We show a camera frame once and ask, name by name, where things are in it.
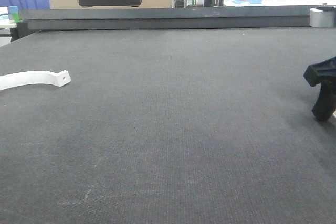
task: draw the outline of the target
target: green object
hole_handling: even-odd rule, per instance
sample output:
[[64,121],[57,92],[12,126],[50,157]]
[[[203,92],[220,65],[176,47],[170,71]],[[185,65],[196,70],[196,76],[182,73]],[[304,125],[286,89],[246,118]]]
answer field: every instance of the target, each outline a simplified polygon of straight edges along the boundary
[[15,22],[20,22],[19,13],[13,13],[13,14],[12,14],[12,19],[13,19]]
[[19,10],[17,6],[10,6],[8,10],[9,10],[9,17],[12,20],[14,20],[14,22],[20,22]]

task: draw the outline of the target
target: black plastic clamp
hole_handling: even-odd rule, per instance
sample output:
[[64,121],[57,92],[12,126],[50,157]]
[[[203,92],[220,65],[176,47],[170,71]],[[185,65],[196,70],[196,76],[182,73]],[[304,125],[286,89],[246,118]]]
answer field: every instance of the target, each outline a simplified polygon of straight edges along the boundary
[[312,87],[321,84],[312,112],[317,121],[327,121],[336,110],[336,57],[309,65],[303,77]]

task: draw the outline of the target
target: white roll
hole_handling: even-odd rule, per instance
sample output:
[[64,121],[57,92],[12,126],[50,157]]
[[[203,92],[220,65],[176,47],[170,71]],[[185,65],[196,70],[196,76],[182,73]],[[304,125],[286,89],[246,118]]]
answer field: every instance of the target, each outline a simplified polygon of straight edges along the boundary
[[335,18],[335,11],[324,11],[311,8],[309,24],[312,27],[333,27],[335,26]]

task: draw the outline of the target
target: white table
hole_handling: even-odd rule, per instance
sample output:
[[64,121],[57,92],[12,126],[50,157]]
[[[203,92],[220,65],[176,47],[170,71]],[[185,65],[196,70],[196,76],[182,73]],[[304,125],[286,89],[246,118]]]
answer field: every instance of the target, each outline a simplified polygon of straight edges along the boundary
[[[7,7],[0,7],[0,14],[8,13]],[[0,18],[0,28],[16,28],[15,22],[10,22],[9,19]]]
[[[7,14],[8,9],[7,7],[0,7],[0,14]],[[18,37],[18,32],[17,32],[17,25],[15,22],[10,21],[8,18],[7,19],[0,19],[0,30],[3,28],[9,28],[10,34],[2,34],[0,32],[0,37],[11,37],[12,41],[16,40]]]
[[336,0],[262,0],[261,4],[244,2],[236,4],[232,0],[224,0],[225,6],[297,6],[297,5],[336,5]]

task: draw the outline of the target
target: white curved plastic part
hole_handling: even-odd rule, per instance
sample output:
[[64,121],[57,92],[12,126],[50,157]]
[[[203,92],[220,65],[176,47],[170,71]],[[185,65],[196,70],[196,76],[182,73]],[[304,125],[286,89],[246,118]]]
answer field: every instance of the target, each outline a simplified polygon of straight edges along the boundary
[[6,76],[0,76],[0,91],[32,84],[48,84],[62,87],[68,84],[70,81],[71,78],[69,72],[66,70],[60,73],[48,71],[12,73]]

